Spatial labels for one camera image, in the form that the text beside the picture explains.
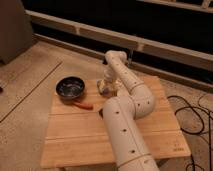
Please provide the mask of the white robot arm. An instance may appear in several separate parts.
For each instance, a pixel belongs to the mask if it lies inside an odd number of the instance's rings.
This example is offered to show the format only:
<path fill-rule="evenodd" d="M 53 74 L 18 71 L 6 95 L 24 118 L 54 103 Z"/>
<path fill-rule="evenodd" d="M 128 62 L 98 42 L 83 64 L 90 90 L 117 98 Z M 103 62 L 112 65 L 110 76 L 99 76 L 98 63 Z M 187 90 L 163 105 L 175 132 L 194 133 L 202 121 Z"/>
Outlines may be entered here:
<path fill-rule="evenodd" d="M 150 88 L 125 66 L 126 53 L 105 54 L 106 79 L 118 77 L 129 92 L 109 98 L 103 105 L 103 120 L 118 171 L 160 171 L 135 120 L 153 112 L 155 98 Z"/>

